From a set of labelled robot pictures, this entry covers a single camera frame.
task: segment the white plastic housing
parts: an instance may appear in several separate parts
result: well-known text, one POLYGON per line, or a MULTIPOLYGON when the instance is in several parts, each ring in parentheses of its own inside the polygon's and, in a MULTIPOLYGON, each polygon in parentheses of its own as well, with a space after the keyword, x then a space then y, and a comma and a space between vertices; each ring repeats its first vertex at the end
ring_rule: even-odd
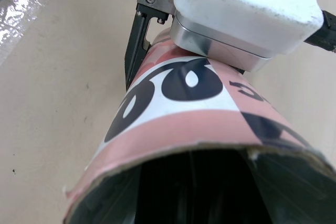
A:
POLYGON ((174 0, 174 4, 187 20, 223 34, 222 42, 265 58, 292 52, 323 24, 317 0, 174 0))

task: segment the beige floor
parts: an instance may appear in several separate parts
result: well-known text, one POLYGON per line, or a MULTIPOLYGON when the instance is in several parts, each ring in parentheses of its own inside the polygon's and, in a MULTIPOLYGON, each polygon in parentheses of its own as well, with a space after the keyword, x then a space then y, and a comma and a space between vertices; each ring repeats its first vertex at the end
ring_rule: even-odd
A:
MULTIPOLYGON (((135 1, 50 0, 0 66, 0 223, 61 222, 61 189, 78 180, 123 97, 135 1)), ((319 3, 336 13, 334 0, 319 3)), ((336 55, 303 45, 248 77, 336 164, 334 66, 336 55)))

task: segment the black number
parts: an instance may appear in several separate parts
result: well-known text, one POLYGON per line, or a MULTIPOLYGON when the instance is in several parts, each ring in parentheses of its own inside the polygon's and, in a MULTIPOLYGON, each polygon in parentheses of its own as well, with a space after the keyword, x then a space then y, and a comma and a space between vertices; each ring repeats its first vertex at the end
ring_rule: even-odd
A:
POLYGON ((265 145, 289 149, 301 148, 291 141, 281 138, 281 134, 283 132, 287 132, 289 135, 301 142, 304 146, 309 146, 302 136, 281 123, 258 115, 244 112, 242 112, 242 114, 252 131, 265 145))
POLYGON ((151 81, 143 80, 140 84, 130 90, 130 92, 125 96, 124 100, 122 101, 122 106, 117 112, 109 128, 109 131, 106 134, 104 140, 105 142, 110 141, 120 132, 125 130, 142 114, 142 112, 148 107, 153 98, 154 89, 154 84, 151 81), (130 104, 133 98, 135 98, 133 108, 125 117, 123 117, 127 106, 130 104))
POLYGON ((202 58, 174 68, 162 82, 163 95, 174 101, 195 101, 218 95, 223 90, 223 84, 217 74, 205 66, 208 64, 209 61, 202 58), (193 71, 198 78, 198 83, 194 87, 186 83, 186 76, 190 71, 193 71))
POLYGON ((247 95, 248 97, 254 98, 254 99, 256 99, 256 100, 258 100, 260 102, 264 101, 263 98, 260 95, 258 95, 254 90, 252 90, 250 87, 248 87, 248 86, 246 86, 244 84, 241 84, 241 83, 238 83, 238 82, 231 82, 230 81, 230 85, 234 86, 234 87, 237 87, 237 88, 241 88, 241 89, 242 88, 247 89, 251 93, 248 93, 248 92, 246 92, 244 90, 239 90, 239 93, 247 95))
POLYGON ((173 69, 165 77, 161 87, 162 93, 168 99, 195 101, 208 99, 219 94, 223 89, 223 84, 214 72, 205 67, 205 65, 209 64, 206 58, 201 58, 187 62, 166 64, 151 72, 125 96, 104 141, 108 142, 117 136, 145 111, 154 95, 155 86, 151 82, 151 79, 163 71, 173 69), (185 82, 185 77, 190 71, 193 71, 198 77, 198 83, 195 87, 189 87, 185 82), (126 108, 134 98, 135 104, 133 108, 123 117, 126 108))

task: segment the metal bracket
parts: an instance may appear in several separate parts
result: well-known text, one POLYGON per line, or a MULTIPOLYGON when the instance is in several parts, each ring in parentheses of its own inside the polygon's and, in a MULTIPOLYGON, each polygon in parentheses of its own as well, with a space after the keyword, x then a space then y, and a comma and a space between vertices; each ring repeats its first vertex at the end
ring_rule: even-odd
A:
POLYGON ((125 54, 126 90, 130 87, 151 46, 146 40, 151 18, 158 18, 157 22, 164 24, 169 14, 174 16, 175 6, 173 0, 138 0, 136 11, 125 54))

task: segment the printed number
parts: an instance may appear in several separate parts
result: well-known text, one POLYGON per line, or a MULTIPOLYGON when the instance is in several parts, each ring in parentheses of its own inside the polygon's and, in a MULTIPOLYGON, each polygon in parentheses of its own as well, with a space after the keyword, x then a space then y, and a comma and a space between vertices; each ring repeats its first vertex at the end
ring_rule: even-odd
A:
POLYGON ((162 82, 163 95, 174 101, 195 101, 218 95, 223 89, 223 84, 217 74, 205 66, 208 64, 207 59, 195 59, 173 69, 162 82), (188 86, 186 82, 186 77, 191 71, 198 78, 194 87, 188 86))
POLYGON ((187 62, 166 64, 151 72, 127 93, 104 141, 108 142, 117 136, 145 111, 152 101, 155 91, 155 86, 150 80, 163 71, 172 69, 161 85, 162 93, 168 99, 197 101, 218 95, 223 90, 223 84, 219 77, 206 67, 209 64, 206 58, 199 58, 187 62), (193 71, 198 78, 197 85, 194 87, 189 87, 186 83, 186 76, 190 71, 193 71), (134 98, 133 108, 127 115, 124 115, 125 110, 134 98))

